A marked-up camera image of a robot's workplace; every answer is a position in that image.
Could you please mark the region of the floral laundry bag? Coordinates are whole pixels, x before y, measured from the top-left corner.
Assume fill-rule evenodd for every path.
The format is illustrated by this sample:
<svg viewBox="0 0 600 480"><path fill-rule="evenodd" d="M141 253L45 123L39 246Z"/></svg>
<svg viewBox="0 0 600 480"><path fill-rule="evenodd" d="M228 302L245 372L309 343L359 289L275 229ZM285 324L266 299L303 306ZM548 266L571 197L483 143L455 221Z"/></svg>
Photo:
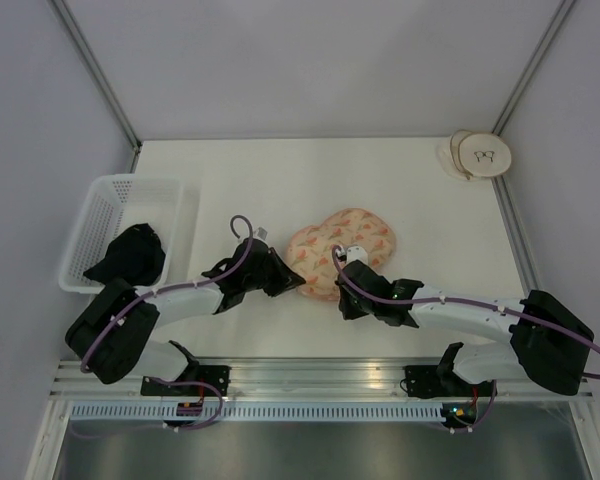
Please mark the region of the floral laundry bag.
<svg viewBox="0 0 600 480"><path fill-rule="evenodd" d="M331 257L334 245L361 246L368 254L370 266L379 269L391 259L397 238L384 220L361 208L338 211L321 224L299 230L285 253L286 264L305 280L296 288L299 294L316 300L339 300L337 272Z"/></svg>

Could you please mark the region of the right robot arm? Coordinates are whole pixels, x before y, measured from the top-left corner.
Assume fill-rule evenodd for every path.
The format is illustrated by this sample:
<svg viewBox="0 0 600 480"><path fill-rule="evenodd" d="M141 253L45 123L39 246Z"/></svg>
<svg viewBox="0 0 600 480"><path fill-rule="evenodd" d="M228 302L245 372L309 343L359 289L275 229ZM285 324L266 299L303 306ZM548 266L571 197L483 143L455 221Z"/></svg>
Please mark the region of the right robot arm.
<svg viewBox="0 0 600 480"><path fill-rule="evenodd" d="M485 389L494 380L528 379L575 395L594 334L553 295L533 290L523 299L459 298L417 280L388 281L360 261L338 274L339 310L346 320L367 315L392 327L452 330L483 338L450 344L434 366L447 395Z"/></svg>

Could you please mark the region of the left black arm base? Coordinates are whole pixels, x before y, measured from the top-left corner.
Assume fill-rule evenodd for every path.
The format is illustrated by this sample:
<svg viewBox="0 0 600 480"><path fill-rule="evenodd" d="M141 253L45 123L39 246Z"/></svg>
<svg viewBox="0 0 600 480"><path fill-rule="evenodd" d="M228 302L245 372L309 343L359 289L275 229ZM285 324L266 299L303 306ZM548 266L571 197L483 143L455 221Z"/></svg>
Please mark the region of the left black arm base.
<svg viewBox="0 0 600 480"><path fill-rule="evenodd" d="M228 365L198 365L188 368L173 382L144 377L140 394L145 397L217 397L227 394L231 368Z"/></svg>

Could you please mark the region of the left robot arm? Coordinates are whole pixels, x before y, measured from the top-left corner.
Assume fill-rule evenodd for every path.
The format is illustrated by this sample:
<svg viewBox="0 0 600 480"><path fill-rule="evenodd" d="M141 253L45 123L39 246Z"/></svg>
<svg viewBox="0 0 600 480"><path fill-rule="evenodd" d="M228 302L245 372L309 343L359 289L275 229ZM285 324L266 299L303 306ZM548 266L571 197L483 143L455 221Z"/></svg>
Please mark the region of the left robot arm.
<svg viewBox="0 0 600 480"><path fill-rule="evenodd" d="M65 343L80 358L81 371L105 385L137 375L158 378L186 396L197 387L198 361L177 340L153 340L154 330L225 313L253 291L275 298L304 284L274 248L246 239L194 282L140 294L122 279L111 281L69 327Z"/></svg>

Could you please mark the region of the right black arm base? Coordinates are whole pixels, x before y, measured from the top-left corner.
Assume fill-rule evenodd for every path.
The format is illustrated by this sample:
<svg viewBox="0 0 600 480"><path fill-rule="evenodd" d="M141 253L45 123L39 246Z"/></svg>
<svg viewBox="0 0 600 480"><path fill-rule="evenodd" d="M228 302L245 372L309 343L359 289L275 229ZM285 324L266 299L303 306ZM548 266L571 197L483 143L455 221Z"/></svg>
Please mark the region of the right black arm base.
<svg viewBox="0 0 600 480"><path fill-rule="evenodd" d="M422 400L463 396L463 389L449 377L438 374L435 365L406 365L399 382L409 398Z"/></svg>

